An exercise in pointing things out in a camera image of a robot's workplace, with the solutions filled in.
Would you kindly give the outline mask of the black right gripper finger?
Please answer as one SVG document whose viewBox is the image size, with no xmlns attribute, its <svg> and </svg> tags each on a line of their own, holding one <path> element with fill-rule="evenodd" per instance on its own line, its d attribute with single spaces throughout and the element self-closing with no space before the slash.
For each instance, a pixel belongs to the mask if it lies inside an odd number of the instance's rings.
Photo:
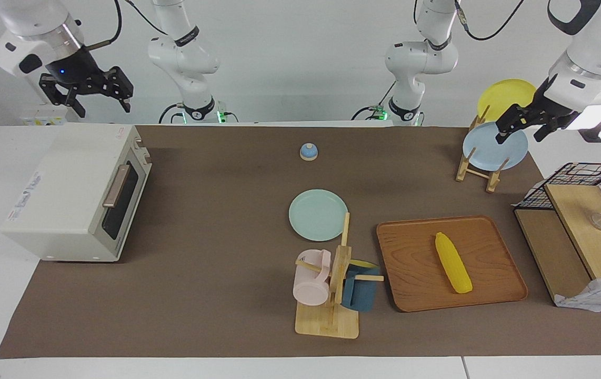
<svg viewBox="0 0 601 379">
<path fill-rule="evenodd" d="M 67 93 L 63 94 L 57 87 L 63 86 L 67 89 Z M 77 100 L 79 95 L 78 84 L 62 84 L 51 74 L 41 74 L 39 78 L 39 86 L 42 89 L 48 100 L 55 106 L 67 106 L 71 108 L 78 117 L 84 118 L 86 110 L 84 106 Z"/>
<path fill-rule="evenodd" d="M 103 73 L 102 93 L 118 100 L 125 113 L 131 112 L 130 98 L 134 96 L 134 85 L 120 67 L 111 67 Z"/>
</svg>

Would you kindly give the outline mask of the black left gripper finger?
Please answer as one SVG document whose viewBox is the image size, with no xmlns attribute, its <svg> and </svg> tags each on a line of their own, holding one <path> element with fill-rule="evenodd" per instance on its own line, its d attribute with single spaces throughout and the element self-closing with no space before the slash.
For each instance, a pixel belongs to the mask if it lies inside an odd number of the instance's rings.
<svg viewBox="0 0 601 379">
<path fill-rule="evenodd" d="M 510 106 L 495 121 L 498 129 L 495 140 L 498 144 L 503 144 L 512 134 L 528 127 L 534 118 L 535 113 L 531 109 L 520 105 Z"/>
<path fill-rule="evenodd" d="M 576 118 L 580 115 L 580 112 L 573 111 L 572 113 L 560 116 L 546 116 L 543 118 L 543 125 L 538 128 L 538 130 L 534 134 L 534 139 L 537 142 L 543 141 L 548 135 L 559 130 L 559 129 L 567 129 L 567 127 L 576 120 Z"/>
</svg>

